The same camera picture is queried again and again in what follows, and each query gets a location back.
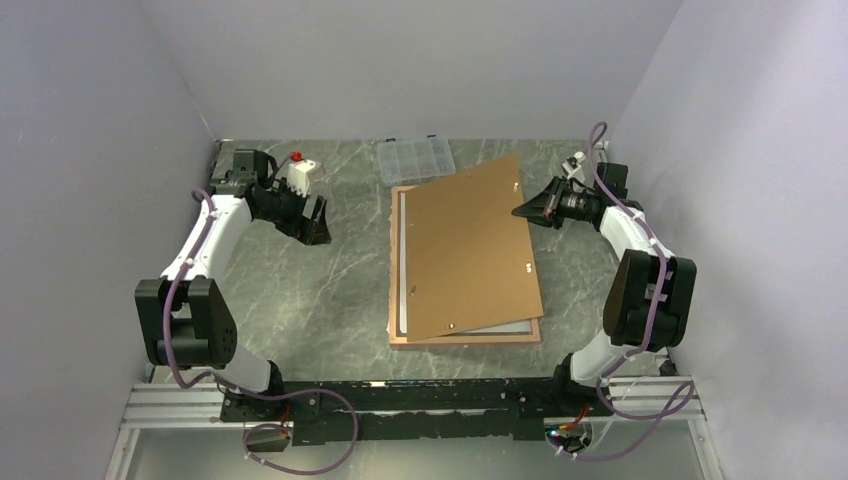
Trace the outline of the brown backing board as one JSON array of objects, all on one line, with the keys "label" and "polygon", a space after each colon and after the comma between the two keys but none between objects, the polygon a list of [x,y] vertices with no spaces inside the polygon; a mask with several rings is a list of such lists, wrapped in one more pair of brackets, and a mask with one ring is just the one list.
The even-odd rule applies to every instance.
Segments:
[{"label": "brown backing board", "polygon": [[544,313],[519,159],[509,154],[405,191],[407,335],[421,341]]}]

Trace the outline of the sea and cloud photo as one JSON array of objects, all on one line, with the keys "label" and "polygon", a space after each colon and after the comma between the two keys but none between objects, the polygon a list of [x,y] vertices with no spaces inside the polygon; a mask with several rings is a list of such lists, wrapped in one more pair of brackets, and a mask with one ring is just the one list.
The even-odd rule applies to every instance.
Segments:
[{"label": "sea and cloud photo", "polygon": [[459,333],[412,340],[408,335],[405,313],[405,194],[412,186],[392,188],[392,216],[390,225],[391,275],[389,290],[389,321],[387,333],[392,347],[419,346],[470,346],[470,345],[532,345],[541,341],[539,319],[469,330]]}]

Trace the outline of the pink wooden picture frame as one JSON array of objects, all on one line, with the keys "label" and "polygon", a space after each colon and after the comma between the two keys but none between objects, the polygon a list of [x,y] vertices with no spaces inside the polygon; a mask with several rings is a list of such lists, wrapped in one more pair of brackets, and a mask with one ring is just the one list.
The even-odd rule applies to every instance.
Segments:
[{"label": "pink wooden picture frame", "polygon": [[389,319],[386,327],[388,344],[391,348],[424,348],[446,346],[477,346],[477,345],[536,345],[541,342],[541,330],[538,318],[531,318],[509,324],[488,327],[458,334],[434,337],[420,341],[412,341],[401,331],[400,321],[400,233],[401,226],[401,197],[413,189],[413,186],[396,186],[391,188],[390,216],[390,287],[389,287]]}]

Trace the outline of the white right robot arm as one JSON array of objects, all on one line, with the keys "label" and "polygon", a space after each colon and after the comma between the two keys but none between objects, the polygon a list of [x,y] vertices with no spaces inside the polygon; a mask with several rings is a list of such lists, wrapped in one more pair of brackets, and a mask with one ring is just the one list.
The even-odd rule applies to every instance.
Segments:
[{"label": "white right robot arm", "polygon": [[559,229],[568,220],[586,222],[609,244],[618,261],[602,312],[602,330],[566,357],[566,377],[550,388],[550,401],[564,415],[589,399],[587,388],[603,386],[624,362],[643,352],[679,345],[685,334],[697,274],[693,260],[674,254],[648,224],[643,207],[627,197],[626,166],[603,162],[587,185],[576,157],[513,215]]}]

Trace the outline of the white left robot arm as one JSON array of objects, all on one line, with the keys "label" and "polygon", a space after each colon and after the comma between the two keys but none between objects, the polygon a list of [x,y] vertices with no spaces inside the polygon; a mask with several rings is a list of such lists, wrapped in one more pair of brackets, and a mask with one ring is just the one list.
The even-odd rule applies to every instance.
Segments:
[{"label": "white left robot arm", "polygon": [[306,246],[332,241],[327,201],[312,188],[323,165],[294,151],[283,160],[256,149],[237,149],[231,167],[195,189],[199,216],[175,259],[134,292],[145,351],[188,389],[213,379],[238,393],[263,420],[278,417],[286,392],[270,360],[241,344],[237,325],[218,285],[246,229],[266,222]]}]

